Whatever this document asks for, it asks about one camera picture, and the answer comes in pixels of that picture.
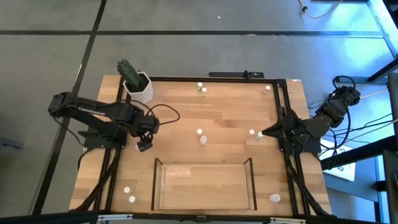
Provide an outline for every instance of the potted plant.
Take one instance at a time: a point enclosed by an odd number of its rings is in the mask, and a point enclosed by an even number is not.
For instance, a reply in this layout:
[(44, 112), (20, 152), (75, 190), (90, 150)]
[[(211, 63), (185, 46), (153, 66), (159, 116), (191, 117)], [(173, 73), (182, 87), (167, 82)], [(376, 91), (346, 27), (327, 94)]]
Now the potted plant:
[(118, 61), (118, 72), (124, 78), (123, 86), (133, 100), (148, 103), (153, 99), (152, 82), (145, 72), (136, 72), (126, 59)]

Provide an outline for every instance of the black clamp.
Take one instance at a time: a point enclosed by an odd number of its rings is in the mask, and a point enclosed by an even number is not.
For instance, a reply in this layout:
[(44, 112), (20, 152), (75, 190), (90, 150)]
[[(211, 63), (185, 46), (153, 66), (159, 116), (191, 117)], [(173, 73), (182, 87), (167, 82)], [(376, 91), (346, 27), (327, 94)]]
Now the black clamp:
[(247, 70), (245, 70), (243, 72), (242, 78), (245, 78), (247, 81), (250, 81), (250, 78), (251, 78), (250, 76), (251, 76), (251, 72), (248, 72)]
[(208, 222), (206, 215), (197, 215), (197, 223), (206, 223)]
[(277, 79), (275, 79), (275, 82), (276, 82), (279, 86), (281, 86), (282, 88), (287, 88), (286, 79), (277, 78)]

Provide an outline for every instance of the white cap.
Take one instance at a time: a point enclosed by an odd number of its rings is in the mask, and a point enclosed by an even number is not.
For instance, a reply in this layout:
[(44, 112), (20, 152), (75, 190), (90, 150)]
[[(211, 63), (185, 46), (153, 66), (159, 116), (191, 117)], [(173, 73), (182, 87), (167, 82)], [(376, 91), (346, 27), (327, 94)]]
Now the white cap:
[(200, 137), (200, 144), (205, 145), (207, 143), (207, 138), (206, 136)]
[(123, 191), (124, 191), (124, 193), (129, 193), (129, 192), (130, 192), (130, 187), (125, 187), (125, 188), (123, 189)]
[(130, 203), (134, 203), (134, 202), (138, 201), (138, 198), (135, 196), (130, 196), (129, 201), (130, 201)]
[(271, 202), (279, 202), (280, 201), (280, 196), (279, 194), (272, 194), (269, 196), (269, 200)]

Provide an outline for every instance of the cactus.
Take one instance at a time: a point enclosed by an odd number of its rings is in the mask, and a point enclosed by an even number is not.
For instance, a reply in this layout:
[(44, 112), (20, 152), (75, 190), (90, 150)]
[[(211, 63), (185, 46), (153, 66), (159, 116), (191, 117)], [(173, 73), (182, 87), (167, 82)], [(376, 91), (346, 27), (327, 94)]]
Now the cactus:
[(131, 91), (144, 91), (147, 86), (145, 82), (126, 59), (118, 61), (118, 72), (125, 79)]

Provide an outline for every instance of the small white object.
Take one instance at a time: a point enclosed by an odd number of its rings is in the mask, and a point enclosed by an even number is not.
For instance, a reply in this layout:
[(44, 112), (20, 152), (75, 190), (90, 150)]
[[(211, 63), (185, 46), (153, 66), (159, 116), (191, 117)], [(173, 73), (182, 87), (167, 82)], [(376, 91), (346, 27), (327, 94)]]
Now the small white object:
[(200, 144), (201, 144), (201, 145), (205, 145), (206, 143), (207, 143), (207, 138), (206, 138), (206, 136), (200, 137)]
[(197, 129), (197, 133), (198, 133), (199, 136), (201, 136), (201, 134), (203, 133), (203, 131), (199, 128), (199, 129)]
[(254, 136), (254, 133), (256, 133), (253, 129), (250, 129), (249, 130), (249, 134), (248, 134), (248, 137), (250, 138), (250, 137), (253, 137)]
[(267, 85), (263, 91), (263, 94), (267, 94), (269, 90), (271, 90), (271, 86)]
[(138, 198), (137, 197), (135, 197), (135, 196), (130, 196), (129, 197), (129, 202), (130, 203), (134, 203), (134, 202), (137, 202), (138, 201)]
[(203, 83), (198, 82), (198, 90), (199, 90), (199, 91), (202, 89), (202, 87), (203, 87)]
[(269, 196), (269, 200), (271, 202), (279, 202), (280, 201), (280, 196), (279, 194), (272, 194)]
[(261, 131), (259, 131), (259, 132), (257, 133), (257, 135), (256, 135), (256, 139), (258, 140), (258, 139), (260, 139), (260, 138), (262, 138), (262, 137), (263, 137), (263, 135), (262, 135)]
[(130, 193), (130, 190), (131, 190), (130, 187), (125, 187), (125, 188), (123, 189), (124, 193), (126, 193), (126, 194), (127, 194), (127, 193)]

